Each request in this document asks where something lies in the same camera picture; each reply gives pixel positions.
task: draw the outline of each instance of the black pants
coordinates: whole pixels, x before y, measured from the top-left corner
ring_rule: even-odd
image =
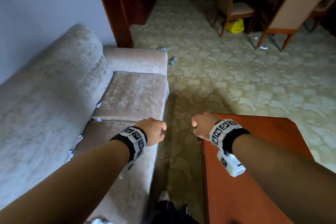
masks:
[[[163,200],[157,203],[145,224],[199,224],[184,209],[176,210],[172,202]]]

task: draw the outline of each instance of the chair leg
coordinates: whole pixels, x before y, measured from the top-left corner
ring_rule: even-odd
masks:
[[[263,41],[265,40],[265,38],[268,34],[269,34],[269,32],[267,30],[265,30],[263,32],[263,34],[261,35],[261,38],[259,40],[259,43],[257,44],[257,48],[259,48],[263,44]]]
[[[223,33],[224,33],[224,31],[225,31],[226,26],[228,25],[228,23],[229,23],[229,17],[226,17],[226,18],[225,18],[225,23],[224,23],[224,25],[223,25],[222,31],[221,31],[221,33],[220,33],[219,36],[222,36],[222,35],[223,35]]]
[[[216,22],[218,21],[220,14],[221,14],[221,11],[218,9],[218,12],[216,14],[215,20],[214,20],[213,25],[212,25],[213,28],[215,27]]]
[[[295,33],[294,33],[294,34],[289,34],[289,35],[287,36],[285,42],[283,43],[283,46],[282,46],[282,48],[281,48],[281,51],[283,51],[283,50],[287,47],[287,45],[288,45],[289,42],[292,40],[292,38],[293,38],[294,35],[295,35]]]
[[[322,21],[322,19],[317,19],[315,21],[315,24],[314,24],[313,28],[309,31],[309,33],[313,32],[320,25],[321,21]]]
[[[249,28],[248,28],[247,31],[246,31],[246,34],[247,34],[247,35],[250,34],[251,31],[254,29],[254,26],[255,26],[255,24],[257,23],[257,20],[258,20],[258,18],[257,18],[256,15],[254,15],[254,16],[251,18]]]

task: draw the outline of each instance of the sofa backrest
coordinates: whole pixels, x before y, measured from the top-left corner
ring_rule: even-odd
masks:
[[[0,86],[0,209],[66,163],[112,75],[76,24]]]

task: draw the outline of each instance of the sofa armrest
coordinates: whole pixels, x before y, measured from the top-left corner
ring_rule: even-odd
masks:
[[[166,51],[104,47],[103,53],[113,72],[162,74],[167,77]]]

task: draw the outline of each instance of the wooden door frame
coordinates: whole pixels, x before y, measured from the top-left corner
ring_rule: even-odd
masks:
[[[117,47],[133,48],[133,39],[122,0],[101,0]]]

